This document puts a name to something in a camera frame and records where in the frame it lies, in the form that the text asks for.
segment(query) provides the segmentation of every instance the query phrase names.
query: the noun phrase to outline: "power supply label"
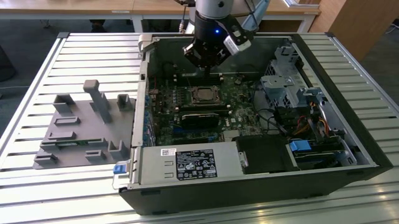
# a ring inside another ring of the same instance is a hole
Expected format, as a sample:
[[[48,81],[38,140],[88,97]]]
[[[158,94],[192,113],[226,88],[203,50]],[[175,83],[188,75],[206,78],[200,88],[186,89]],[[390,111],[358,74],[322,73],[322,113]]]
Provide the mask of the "power supply label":
[[[218,177],[214,149],[176,152],[179,181]]]

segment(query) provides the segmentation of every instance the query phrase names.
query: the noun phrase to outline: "wooden desk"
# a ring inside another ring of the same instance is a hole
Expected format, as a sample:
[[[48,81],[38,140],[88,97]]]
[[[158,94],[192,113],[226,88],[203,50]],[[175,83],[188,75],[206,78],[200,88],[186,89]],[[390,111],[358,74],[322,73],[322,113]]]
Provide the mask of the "wooden desk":
[[[130,19],[134,0],[0,0],[0,19]]]
[[[180,20],[184,7],[172,0],[135,0],[132,21],[136,32],[143,32],[142,20]],[[283,0],[271,0],[263,20],[302,21],[298,32],[307,32],[321,10],[315,8],[290,8]]]
[[[323,0],[311,32],[333,32],[361,61],[399,14],[399,0]]]

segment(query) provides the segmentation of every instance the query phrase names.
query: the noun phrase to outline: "floor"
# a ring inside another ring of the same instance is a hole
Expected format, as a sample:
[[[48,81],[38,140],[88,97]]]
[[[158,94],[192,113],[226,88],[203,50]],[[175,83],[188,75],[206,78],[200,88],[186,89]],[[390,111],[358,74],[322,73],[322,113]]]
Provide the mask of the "floor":
[[[0,20],[0,45],[18,70],[16,76],[0,82],[0,135],[24,97],[28,86],[46,59],[59,32],[90,32],[88,20],[51,20],[51,27],[43,28],[40,21]],[[160,32],[171,30],[171,24],[152,25],[148,30]],[[134,27],[124,20],[107,21],[108,32],[132,32]],[[399,30],[386,34],[371,49],[362,65],[375,78],[389,95],[399,103]]]

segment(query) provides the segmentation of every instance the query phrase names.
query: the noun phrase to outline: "motherboard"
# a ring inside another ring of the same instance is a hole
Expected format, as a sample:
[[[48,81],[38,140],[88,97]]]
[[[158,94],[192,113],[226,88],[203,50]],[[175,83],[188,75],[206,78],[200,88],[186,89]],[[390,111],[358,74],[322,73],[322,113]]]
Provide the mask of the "motherboard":
[[[211,79],[214,85],[196,85],[202,80],[190,76],[152,83],[158,146],[223,142],[262,134],[251,100],[255,82],[240,74],[216,74]]]

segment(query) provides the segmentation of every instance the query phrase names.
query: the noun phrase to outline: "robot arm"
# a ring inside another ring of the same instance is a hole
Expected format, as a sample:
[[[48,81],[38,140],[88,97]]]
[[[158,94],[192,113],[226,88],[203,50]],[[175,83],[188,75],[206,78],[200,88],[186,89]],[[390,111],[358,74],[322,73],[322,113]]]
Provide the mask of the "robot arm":
[[[220,65],[230,55],[251,46],[270,0],[261,0],[243,26],[231,15],[235,0],[196,0],[195,31],[192,43],[183,48],[191,63],[204,70]]]

